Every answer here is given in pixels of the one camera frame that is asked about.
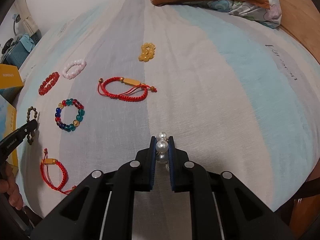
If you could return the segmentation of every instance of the bed sheet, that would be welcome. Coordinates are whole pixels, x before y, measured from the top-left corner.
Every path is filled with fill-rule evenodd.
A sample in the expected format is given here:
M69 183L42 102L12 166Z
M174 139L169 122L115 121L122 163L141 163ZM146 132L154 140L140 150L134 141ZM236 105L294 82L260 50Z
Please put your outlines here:
M141 45L155 56L140 62ZM44 96L42 81L84 58L72 80L60 76ZM41 216L64 198L41 179L43 149L68 170L66 189L91 171L114 171L165 130L175 145L208 171L233 172L276 210L306 180L319 159L319 64L282 30L190 6L154 7L149 0L112 0L50 29L20 68L17 126L36 107L35 142L18 147L17 182L25 203ZM124 76L155 86L141 102L97 93L98 79ZM108 85L121 93L124 84ZM76 131L59 129L55 108L76 98L85 109ZM61 118L72 122L73 107ZM50 167L57 185L61 174ZM133 239L191 239L189 196L170 190L156 165L154 190L135 196Z

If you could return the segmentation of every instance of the cardboard box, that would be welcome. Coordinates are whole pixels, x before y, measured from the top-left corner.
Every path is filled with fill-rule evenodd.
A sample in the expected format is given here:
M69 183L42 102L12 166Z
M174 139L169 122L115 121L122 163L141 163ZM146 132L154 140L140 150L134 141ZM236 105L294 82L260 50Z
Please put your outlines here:
M0 141L16 129L16 117L17 110L0 95ZM7 162L13 168L13 174L16 175L18 172L17 149L9 155Z
M18 68L16 66L0 64L0 95L12 103L23 88Z

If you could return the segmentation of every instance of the red cord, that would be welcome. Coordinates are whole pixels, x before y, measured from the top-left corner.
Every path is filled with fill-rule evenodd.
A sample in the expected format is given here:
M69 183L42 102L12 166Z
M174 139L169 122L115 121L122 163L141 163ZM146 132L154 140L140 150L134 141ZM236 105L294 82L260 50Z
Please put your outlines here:
M124 92L122 94L111 94L110 92L108 92L106 90L106 85L108 85L109 83L113 82L113 81L120 81L121 77L113 77L113 78L109 78L107 79L105 82L99 82L98 83L98 93L102 96L105 97L110 97L110 98L118 98L120 100L123 101L128 101L128 102L138 102L138 101L142 101L144 100L147 95L148 95L148 89L150 89L152 92L157 92L157 89L155 87L150 87L146 84L139 84L136 85L134 87L132 87L131 89L129 89L127 92ZM130 95L131 93L133 93L135 90L137 90L138 88L142 88L144 90L143 94L139 97L129 97L128 95Z
M44 149L44 158L43 161L48 158L48 150L47 148ZM44 165L46 166L46 173L47 173L47 177L46 178L45 174L44 174ZM59 162L58 160L56 160L56 165L60 168L60 170L62 171L62 181L60 183L60 185L58 187L55 187L50 179L49 176L49 169L48 169L48 164L44 164L44 163L40 163L40 172L41 172L41 177L43 179L43 181L52 189L57 190L65 195L68 195L73 189L76 188L76 186L73 186L72 189L70 190L66 190L66 191L62 191L61 189L65 186L65 184L68 181L68 172L66 170L66 168L62 165L61 162Z

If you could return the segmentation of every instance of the finger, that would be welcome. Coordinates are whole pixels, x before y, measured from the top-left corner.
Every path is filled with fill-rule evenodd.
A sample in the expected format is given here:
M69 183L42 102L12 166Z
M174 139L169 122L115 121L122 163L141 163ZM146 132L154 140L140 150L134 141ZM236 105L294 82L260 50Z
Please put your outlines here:
M9 184L4 179L0 179L0 193L7 192Z
M22 207L23 207L23 199L22 199L21 194L19 193L19 198L18 198L18 201L17 201L17 204L16 204L16 209L20 210Z
M11 195L12 192L16 189L16 186L18 186L18 185L16 184L16 182L15 182L13 173L11 173L11 175L9 175L9 176L7 177L7 182L8 182L8 184L9 184L9 189L8 189L7 193L8 193L9 195Z
M20 197L19 189L18 189L18 187L16 187L14 192L9 197L10 205L15 207L16 204L18 203L19 197Z
M11 166L9 165L9 163L6 163L6 165L5 165L5 174L6 174L7 176L10 176L10 175L12 174L12 168L11 168Z

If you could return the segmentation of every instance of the teal bead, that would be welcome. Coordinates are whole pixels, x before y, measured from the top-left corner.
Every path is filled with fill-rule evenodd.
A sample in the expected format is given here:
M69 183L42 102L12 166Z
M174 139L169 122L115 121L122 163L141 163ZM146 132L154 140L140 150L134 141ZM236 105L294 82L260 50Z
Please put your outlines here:
M76 127L73 125L73 123L69 124L69 126L70 126L71 131L74 131L76 129Z
M79 122L81 122L81 121L83 120L83 116L78 114L77 117L76 117L76 119L77 119Z
M79 109L78 110L78 114L81 116L84 116L85 111L83 109Z

